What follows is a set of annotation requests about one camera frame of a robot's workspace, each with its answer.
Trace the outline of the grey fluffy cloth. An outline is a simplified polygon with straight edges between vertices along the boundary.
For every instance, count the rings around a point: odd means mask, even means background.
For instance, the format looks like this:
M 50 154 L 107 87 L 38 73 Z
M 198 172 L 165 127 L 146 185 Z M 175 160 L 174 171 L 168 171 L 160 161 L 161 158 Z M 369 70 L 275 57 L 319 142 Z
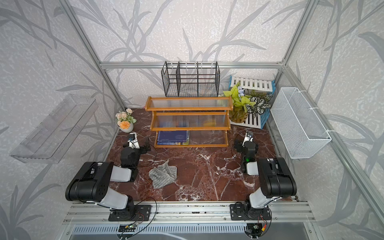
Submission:
M 161 189 L 175 182 L 177 171 L 176 166 L 169 166 L 169 161 L 150 170 L 149 177 L 153 181 L 153 188 Z

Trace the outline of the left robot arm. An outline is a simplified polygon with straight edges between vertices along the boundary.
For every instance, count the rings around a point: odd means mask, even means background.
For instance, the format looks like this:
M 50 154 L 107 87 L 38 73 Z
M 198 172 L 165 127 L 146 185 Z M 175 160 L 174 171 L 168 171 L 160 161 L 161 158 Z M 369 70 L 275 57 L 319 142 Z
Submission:
M 67 201 L 94 203 L 108 208 L 110 222 L 147 222 L 151 206 L 135 205 L 132 196 L 113 190 L 110 188 L 110 182 L 134 182 L 139 173 L 140 157 L 150 150 L 149 144 L 138 148 L 124 147 L 119 167 L 113 162 L 84 163 L 66 189 Z

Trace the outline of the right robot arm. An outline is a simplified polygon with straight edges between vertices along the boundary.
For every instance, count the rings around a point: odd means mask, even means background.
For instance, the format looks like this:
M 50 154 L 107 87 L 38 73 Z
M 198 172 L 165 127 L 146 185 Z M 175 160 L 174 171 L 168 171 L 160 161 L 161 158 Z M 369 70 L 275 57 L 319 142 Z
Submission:
M 244 202 L 230 205 L 231 220 L 270 221 L 268 205 L 274 201 L 295 196 L 297 184 L 284 158 L 256 158 L 258 145 L 250 139 L 238 140 L 234 148 L 241 153 L 241 171 L 259 178 L 260 188 L 249 194 Z

